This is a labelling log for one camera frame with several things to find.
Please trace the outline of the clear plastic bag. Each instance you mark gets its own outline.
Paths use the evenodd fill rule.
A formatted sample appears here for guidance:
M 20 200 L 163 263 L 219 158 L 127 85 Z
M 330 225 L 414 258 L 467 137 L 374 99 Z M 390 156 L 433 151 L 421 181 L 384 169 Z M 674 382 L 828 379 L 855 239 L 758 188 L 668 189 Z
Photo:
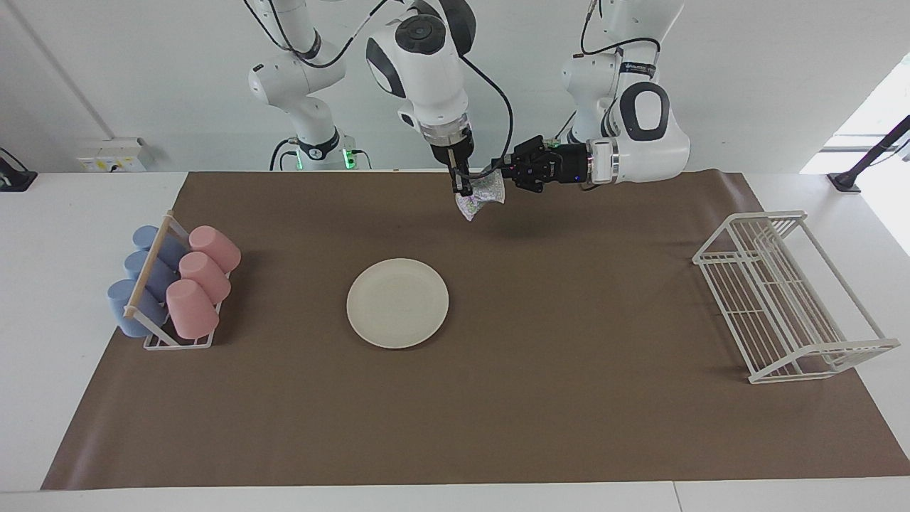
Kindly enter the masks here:
M 472 181 L 473 193 L 470 196 L 455 194 L 455 204 L 469 222 L 480 213 L 487 204 L 505 203 L 505 182 L 500 171 L 491 172 L 484 178 Z

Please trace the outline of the cream round plate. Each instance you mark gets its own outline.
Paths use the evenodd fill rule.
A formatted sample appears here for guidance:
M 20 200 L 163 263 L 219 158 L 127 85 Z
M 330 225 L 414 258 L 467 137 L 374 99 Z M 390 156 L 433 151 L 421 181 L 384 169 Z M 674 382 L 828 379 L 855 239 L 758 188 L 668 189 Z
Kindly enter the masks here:
M 428 341 L 448 314 L 446 282 L 426 263 L 381 260 L 352 283 L 346 314 L 354 332 L 371 346 L 402 350 Z

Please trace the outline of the brown table mat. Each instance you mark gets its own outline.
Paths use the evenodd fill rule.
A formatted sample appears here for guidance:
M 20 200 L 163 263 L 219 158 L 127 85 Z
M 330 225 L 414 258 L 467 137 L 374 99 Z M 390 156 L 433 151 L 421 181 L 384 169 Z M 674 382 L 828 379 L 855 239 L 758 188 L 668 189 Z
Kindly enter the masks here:
M 510 189 L 468 223 L 439 173 L 192 173 L 175 214 L 242 251 L 207 349 L 114 333 L 43 489 L 910 474 L 854 370 L 752 385 L 692 256 L 761 206 L 735 173 Z M 346 299 L 426 263 L 448 314 L 371 346 Z

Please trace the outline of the pink plastic cup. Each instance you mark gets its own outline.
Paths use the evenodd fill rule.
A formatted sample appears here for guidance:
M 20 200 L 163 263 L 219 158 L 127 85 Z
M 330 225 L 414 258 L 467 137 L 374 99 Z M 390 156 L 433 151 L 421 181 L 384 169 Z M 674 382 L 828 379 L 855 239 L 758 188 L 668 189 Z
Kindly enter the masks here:
M 166 290 L 166 305 L 176 333 L 196 340 L 214 333 L 218 313 L 204 289 L 192 279 L 179 279 Z
M 220 304 L 230 295 L 231 284 L 227 273 L 204 252 L 184 255 L 179 262 L 178 271 L 182 279 L 198 283 L 212 304 Z
M 235 271 L 241 263 L 242 253 L 236 243 L 210 225 L 196 227 L 188 241 L 194 252 L 207 254 L 225 274 Z

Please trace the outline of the black angled stand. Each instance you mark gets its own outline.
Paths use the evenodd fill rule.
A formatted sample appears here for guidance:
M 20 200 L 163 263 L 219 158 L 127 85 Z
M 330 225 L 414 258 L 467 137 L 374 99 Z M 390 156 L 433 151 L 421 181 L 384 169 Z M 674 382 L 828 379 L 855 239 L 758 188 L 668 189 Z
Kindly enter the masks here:
M 881 156 L 888 152 L 894 146 L 894 143 L 899 142 L 907 133 L 910 133 L 910 114 L 899 121 L 874 146 L 871 146 L 871 149 L 868 149 L 867 153 L 855 165 L 851 166 L 851 169 L 842 173 L 829 173 L 828 179 L 833 188 L 842 193 L 859 193 L 861 189 L 856 185 L 856 181 L 860 174 L 865 169 L 868 169 L 869 166 L 877 164 Z

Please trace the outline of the blue plastic cup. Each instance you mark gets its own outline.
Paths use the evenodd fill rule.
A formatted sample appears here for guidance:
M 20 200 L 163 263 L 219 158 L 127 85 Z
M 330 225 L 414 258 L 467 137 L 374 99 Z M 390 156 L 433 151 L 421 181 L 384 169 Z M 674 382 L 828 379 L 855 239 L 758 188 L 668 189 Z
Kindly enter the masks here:
M 157 230 L 159 230 L 159 228 L 153 225 L 145 225 L 136 229 L 132 236 L 134 246 L 138 250 L 146 250 L 149 252 L 156 239 Z M 168 233 L 164 237 L 159 251 L 157 252 L 157 259 L 162 260 L 162 262 L 165 263 L 165 265 L 168 265 L 172 271 L 177 272 L 180 260 L 188 253 L 189 250 L 186 249 L 185 244 L 175 235 Z
M 121 279 L 120 281 L 113 283 L 107 290 L 107 299 L 109 301 L 110 309 L 113 311 L 118 326 L 121 331 L 123 331 L 124 335 L 134 339 L 144 338 L 152 334 L 150 330 L 143 324 L 140 324 L 137 319 L 124 318 L 126 305 L 128 305 L 136 284 L 136 279 Z M 158 327 L 162 327 L 168 318 L 166 309 L 163 308 L 147 289 L 143 289 L 141 294 L 139 310 Z
M 165 262 L 157 257 L 149 258 L 148 250 L 139 250 L 131 253 L 124 260 L 124 271 L 127 273 L 127 278 L 137 281 L 147 260 L 150 261 L 151 266 L 145 288 L 161 304 L 166 301 L 169 286 L 178 281 L 178 275 Z

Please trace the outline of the white cup holder rack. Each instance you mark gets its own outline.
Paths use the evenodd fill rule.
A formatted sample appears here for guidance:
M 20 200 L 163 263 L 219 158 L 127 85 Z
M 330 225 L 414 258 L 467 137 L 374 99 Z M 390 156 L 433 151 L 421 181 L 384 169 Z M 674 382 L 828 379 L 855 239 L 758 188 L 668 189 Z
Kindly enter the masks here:
M 189 236 L 189 233 L 191 233 L 191 232 L 187 231 L 176 220 L 176 217 L 173 214 L 173 211 L 171 211 L 171 210 L 168 211 L 162 218 L 162 221 L 159 224 L 159 226 L 157 226 L 157 227 L 159 228 L 159 230 L 157 230 L 156 239 L 154 240 L 153 245 L 151 246 L 151 249 L 149 251 L 149 258 L 157 257 L 157 252 L 159 251 L 159 248 L 164 240 L 164 237 L 168 233 L 171 233 L 171 234 L 175 235 L 176 237 L 178 237 L 178 239 L 181 240 L 181 242 L 185 244 L 186 249 L 188 249 L 189 252 L 194 252 L 194 250 L 192 250 L 191 244 L 188 241 L 188 236 Z M 140 297 L 143 292 L 143 289 L 146 289 L 145 285 L 146 285 L 147 278 L 149 278 L 150 266 L 151 266 L 151 263 L 149 260 L 147 260 L 145 267 L 143 268 L 143 270 L 140 274 L 140 277 L 137 280 L 137 284 L 136 284 L 136 286 L 134 286 L 134 291 L 132 292 L 128 305 L 126 305 L 126 308 L 124 308 L 124 318 L 136 319 L 137 321 L 139 321 L 140 324 L 143 324 L 152 333 L 151 335 L 149 335 L 147 337 L 139 338 L 139 339 L 142 339 L 145 349 L 149 350 L 149 351 L 177 351 L 177 350 L 202 349 L 202 348 L 208 348 L 208 347 L 213 346 L 215 333 L 217 333 L 217 328 L 215 328 L 213 334 L 208 335 L 207 337 L 204 337 L 201 339 L 196 339 L 196 340 L 182 339 L 176 333 L 175 327 L 173 327 L 173 323 L 171 320 L 171 316 L 168 312 L 168 305 L 166 305 L 166 301 L 161 303 L 163 308 L 165 308 L 166 311 L 168 312 L 168 318 L 166 319 L 166 323 L 163 324 L 162 327 L 158 327 L 158 326 L 156 326 L 156 324 L 153 324 L 153 321 L 150 321 L 149 318 L 147 318 L 146 315 L 143 314 L 143 312 L 139 310 L 139 301 L 140 301 Z M 178 279 L 182 279 L 179 271 L 177 271 L 175 273 L 176 273 L 176 275 L 178 275 Z M 223 302 L 221 302 L 220 304 L 214 304 L 215 311 L 218 313 L 218 317 L 219 317 L 219 312 L 222 308 Z

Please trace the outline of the white wall outlet box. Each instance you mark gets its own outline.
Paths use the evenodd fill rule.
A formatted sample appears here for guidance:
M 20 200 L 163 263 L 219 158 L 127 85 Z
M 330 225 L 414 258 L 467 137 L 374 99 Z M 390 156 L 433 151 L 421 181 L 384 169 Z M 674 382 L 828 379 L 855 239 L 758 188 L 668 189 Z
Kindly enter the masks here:
M 75 158 L 86 172 L 141 173 L 155 165 L 149 147 L 140 137 L 114 137 L 103 142 L 83 142 Z

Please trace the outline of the black table clamp mount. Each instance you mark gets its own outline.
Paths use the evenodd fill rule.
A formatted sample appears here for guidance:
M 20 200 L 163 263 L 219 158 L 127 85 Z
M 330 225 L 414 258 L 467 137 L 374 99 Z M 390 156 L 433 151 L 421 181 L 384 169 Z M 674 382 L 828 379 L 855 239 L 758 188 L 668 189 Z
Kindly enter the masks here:
M 9 150 L 0 146 L 0 192 L 24 192 L 37 179 L 37 172 L 30 171 Z

